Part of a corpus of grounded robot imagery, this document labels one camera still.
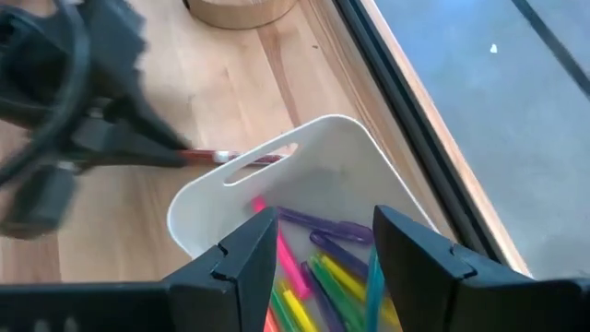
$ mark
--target green marker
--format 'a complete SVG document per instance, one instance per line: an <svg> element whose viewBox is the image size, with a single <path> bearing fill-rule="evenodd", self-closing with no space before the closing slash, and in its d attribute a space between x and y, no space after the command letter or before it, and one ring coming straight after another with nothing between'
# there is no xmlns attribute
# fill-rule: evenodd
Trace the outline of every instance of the green marker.
<svg viewBox="0 0 590 332"><path fill-rule="evenodd" d="M270 309L277 318L278 327L283 332L300 332L297 324L289 314L289 310L285 303L282 302L278 296L275 288L270 292Z"/></svg>
<svg viewBox="0 0 590 332"><path fill-rule="evenodd" d="M347 296L338 285L338 282L315 256L311 257L308 263L313 274L322 284L324 291L342 315L347 330L349 332L364 331L365 322L359 306Z"/></svg>

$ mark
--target round wooden container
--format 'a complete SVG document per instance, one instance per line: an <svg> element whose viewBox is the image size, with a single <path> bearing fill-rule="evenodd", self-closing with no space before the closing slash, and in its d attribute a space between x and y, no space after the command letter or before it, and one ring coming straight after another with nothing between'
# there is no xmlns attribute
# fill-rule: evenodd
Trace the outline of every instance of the round wooden container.
<svg viewBox="0 0 590 332"><path fill-rule="evenodd" d="M183 0L191 14L214 27L251 29L287 13L297 0Z"/></svg>

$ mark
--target yellow marker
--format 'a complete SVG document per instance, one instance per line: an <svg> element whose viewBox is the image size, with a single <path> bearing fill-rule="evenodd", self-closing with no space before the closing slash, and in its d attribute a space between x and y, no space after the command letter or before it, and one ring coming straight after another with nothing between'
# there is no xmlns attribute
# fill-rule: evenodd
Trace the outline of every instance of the yellow marker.
<svg viewBox="0 0 590 332"><path fill-rule="evenodd" d="M291 309L293 316L297 320L297 323L301 327L303 332L318 332L318 329L315 327L313 320L311 317L305 312L305 308L303 308L303 304L295 297L293 291L289 289L289 287L285 284L285 282L280 283L282 288L283 297L285 298L285 302Z"/></svg>
<svg viewBox="0 0 590 332"><path fill-rule="evenodd" d="M332 276L334 276L334 278L338 280L342 286L348 289L352 295L354 295L354 297L363 303L366 301L367 289L365 285L361 284L358 280L350 276L347 271L345 271L327 255L321 255L321 261L324 263L324 266L328 269L328 271L332 273ZM381 315L392 325L399 326L399 319L397 318L394 303L391 302L391 299L383 299L383 303L381 304Z"/></svg>

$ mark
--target purple marker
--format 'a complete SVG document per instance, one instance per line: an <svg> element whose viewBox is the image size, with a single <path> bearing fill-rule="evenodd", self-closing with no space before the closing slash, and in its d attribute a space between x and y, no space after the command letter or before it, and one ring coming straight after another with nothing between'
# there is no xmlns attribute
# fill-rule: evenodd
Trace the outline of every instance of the purple marker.
<svg viewBox="0 0 590 332"><path fill-rule="evenodd" d="M336 243L325 237L320 231L312 231L310 240L320 247L323 252L334 258L346 271L358 277L361 281L367 282L369 266L349 253Z"/></svg>
<svg viewBox="0 0 590 332"><path fill-rule="evenodd" d="M281 219L312 230L323 231L337 239L361 244L371 244L373 242L372 230L356 222L332 221L310 216L286 207L277 207L277 209Z"/></svg>
<svg viewBox="0 0 590 332"><path fill-rule="evenodd" d="M313 275L307 262L301 263L301 274L303 275L305 282L307 282L315 294L317 303L320 306L320 311L322 311L322 317L328 325L328 330L330 332L346 332L346 328L340 315L336 311L336 308L334 308L330 298L328 298L327 294L324 292L320 282Z"/></svg>

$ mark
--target white plastic bin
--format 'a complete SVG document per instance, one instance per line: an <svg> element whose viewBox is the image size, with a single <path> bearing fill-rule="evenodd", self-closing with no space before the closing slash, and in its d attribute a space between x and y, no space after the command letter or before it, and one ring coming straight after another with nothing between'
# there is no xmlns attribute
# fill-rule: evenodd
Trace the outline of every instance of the white plastic bin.
<svg viewBox="0 0 590 332"><path fill-rule="evenodd" d="M298 146L291 156L228 184L239 169L292 143ZM269 206L369 227L375 205L385 204L434 228L369 132L354 119L327 115L187 184L168 211L171 236L192 258L198 257L253 215L250 202L259 195ZM284 221L279 227L300 262L317 252L309 230ZM337 242L368 260L368 247ZM317 308L312 311L322 326Z"/></svg>

